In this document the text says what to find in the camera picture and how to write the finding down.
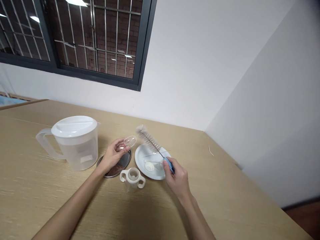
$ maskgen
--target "white wall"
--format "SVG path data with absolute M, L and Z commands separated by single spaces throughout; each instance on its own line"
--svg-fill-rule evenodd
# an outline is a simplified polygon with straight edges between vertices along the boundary
M 206 130 L 280 206 L 320 195 L 319 11 L 293 5 Z
M 204 130 L 293 2 L 158 0 L 141 92 L 6 64 L 0 71 L 19 95 Z

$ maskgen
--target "window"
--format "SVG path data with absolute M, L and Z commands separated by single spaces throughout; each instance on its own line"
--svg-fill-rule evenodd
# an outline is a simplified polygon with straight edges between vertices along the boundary
M 140 91 L 156 0 L 0 0 L 0 62 Z

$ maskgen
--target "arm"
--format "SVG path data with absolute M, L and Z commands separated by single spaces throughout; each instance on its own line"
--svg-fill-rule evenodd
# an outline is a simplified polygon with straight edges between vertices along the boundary
M 177 162 L 176 159 L 170 157 L 167 158 L 173 164 L 175 174 L 171 174 L 167 161 L 163 161 L 166 181 L 172 192 L 177 196 L 186 213 L 193 239 L 215 240 L 216 238 L 203 217 L 196 199 L 191 194 L 188 182 L 188 172 Z
M 89 204 L 103 175 L 106 174 L 119 159 L 129 151 L 122 139 L 115 140 L 107 149 L 101 163 L 73 196 L 49 219 L 49 221 L 32 238 L 38 239 L 69 239 L 83 211 Z

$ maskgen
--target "left hand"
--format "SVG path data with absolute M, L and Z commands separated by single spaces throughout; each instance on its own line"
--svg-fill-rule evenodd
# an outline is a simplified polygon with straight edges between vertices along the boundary
M 110 169 L 119 162 L 120 158 L 130 150 L 130 147 L 126 147 L 124 144 L 124 139 L 125 138 L 119 138 L 108 146 L 103 159 L 97 166 L 97 169 L 100 169 L 103 175 L 109 172 Z

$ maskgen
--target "brush bristles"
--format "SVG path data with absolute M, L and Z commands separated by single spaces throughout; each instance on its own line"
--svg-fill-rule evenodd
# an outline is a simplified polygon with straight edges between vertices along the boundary
M 144 143 L 147 145 L 147 147 L 151 151 L 153 151 L 154 153 L 160 151 L 161 146 L 153 138 L 153 136 L 148 132 L 148 129 L 146 126 L 141 125 L 141 126 L 137 127 L 137 134 L 138 134 L 139 138 L 144 141 Z

